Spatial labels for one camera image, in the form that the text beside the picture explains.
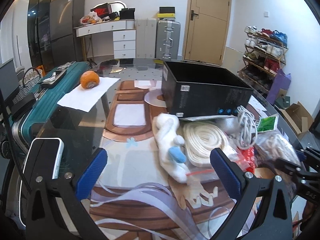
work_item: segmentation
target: green packet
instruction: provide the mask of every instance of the green packet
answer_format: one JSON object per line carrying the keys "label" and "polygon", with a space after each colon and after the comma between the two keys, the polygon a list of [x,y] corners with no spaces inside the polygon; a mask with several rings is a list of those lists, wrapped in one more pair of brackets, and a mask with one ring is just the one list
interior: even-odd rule
{"label": "green packet", "polygon": [[257,125],[257,131],[268,132],[268,131],[276,130],[278,127],[278,120],[279,120],[279,114],[273,114],[266,118],[260,118]]}

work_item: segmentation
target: desk drawer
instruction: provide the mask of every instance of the desk drawer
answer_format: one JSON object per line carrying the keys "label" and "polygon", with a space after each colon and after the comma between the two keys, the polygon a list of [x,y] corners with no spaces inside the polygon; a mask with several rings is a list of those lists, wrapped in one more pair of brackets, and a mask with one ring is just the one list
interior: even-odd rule
{"label": "desk drawer", "polygon": [[136,30],[113,32],[113,41],[133,41],[136,39]]}
{"label": "desk drawer", "polygon": [[88,35],[88,34],[92,34],[92,33],[99,33],[100,32],[100,24],[81,27],[81,28],[77,29],[77,31],[78,31],[78,33],[77,33],[78,37],[79,36]]}
{"label": "desk drawer", "polygon": [[113,52],[115,58],[135,58],[136,57],[136,50],[115,50]]}
{"label": "desk drawer", "polygon": [[136,41],[114,41],[113,50],[136,49]]}
{"label": "desk drawer", "polygon": [[115,31],[115,30],[125,30],[126,22],[125,21],[115,21],[115,22],[106,22],[101,23],[101,31]]}

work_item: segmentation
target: gray suitcase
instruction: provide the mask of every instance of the gray suitcase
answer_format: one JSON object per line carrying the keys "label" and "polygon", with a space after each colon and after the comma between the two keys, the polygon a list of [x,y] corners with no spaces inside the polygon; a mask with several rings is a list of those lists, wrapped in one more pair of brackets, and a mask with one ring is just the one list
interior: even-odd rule
{"label": "gray suitcase", "polygon": [[178,58],[180,23],[158,21],[156,39],[156,58]]}
{"label": "gray suitcase", "polygon": [[137,19],[136,57],[155,58],[157,20],[152,18]]}

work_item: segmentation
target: blue sneaker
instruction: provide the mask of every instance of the blue sneaker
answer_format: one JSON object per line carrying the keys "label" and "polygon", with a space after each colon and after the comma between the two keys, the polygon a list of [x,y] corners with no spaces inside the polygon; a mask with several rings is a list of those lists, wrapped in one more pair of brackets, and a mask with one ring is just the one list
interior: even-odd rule
{"label": "blue sneaker", "polygon": [[279,32],[279,31],[275,30],[275,31],[273,32],[273,34],[270,35],[270,38],[282,42],[282,43],[283,43],[283,46],[287,47],[287,43],[288,43],[288,36],[287,36],[287,34],[281,33],[281,32]]}

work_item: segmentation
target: white stuffed toy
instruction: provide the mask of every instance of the white stuffed toy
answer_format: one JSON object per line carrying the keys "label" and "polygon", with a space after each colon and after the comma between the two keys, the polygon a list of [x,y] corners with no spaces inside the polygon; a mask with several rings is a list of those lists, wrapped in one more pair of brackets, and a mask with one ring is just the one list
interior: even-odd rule
{"label": "white stuffed toy", "polygon": [[184,164],[187,160],[180,146],[184,144],[182,136],[177,135],[179,119],[172,114],[159,114],[153,119],[153,130],[159,148],[160,165],[177,182],[186,183],[189,173]]}

